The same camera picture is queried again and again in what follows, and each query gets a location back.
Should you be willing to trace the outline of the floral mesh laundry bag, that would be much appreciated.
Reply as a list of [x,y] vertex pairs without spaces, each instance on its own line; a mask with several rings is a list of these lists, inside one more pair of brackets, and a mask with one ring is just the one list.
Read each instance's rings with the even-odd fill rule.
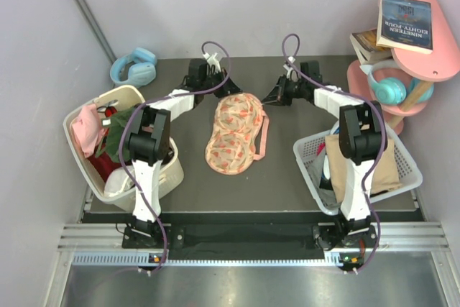
[[205,159],[217,173],[238,175],[266,155],[270,119],[250,93],[222,98],[214,114]]

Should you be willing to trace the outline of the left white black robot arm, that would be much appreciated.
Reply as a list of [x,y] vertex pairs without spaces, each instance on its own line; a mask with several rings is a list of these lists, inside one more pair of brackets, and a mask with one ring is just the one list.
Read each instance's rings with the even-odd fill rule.
[[189,62],[182,83],[168,95],[138,105],[121,135],[120,150],[128,150],[136,188],[135,206],[126,223],[124,249],[167,250],[167,232],[161,221],[160,171],[170,149],[173,120],[193,110],[209,94],[227,96],[238,88],[231,80],[231,66],[221,66],[214,55]]

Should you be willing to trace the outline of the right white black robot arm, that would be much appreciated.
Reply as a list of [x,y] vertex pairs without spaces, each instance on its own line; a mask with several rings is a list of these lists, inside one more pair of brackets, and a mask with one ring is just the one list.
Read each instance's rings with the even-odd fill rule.
[[375,101],[337,86],[323,85],[320,78],[307,76],[307,63],[297,68],[294,58],[289,57],[284,69],[286,74],[279,77],[262,103],[288,106],[295,98],[304,99],[339,120],[339,149],[346,159],[345,194],[334,228],[319,231],[317,242],[326,250],[338,244],[350,247],[374,231],[370,202],[372,174],[387,147],[381,108]]

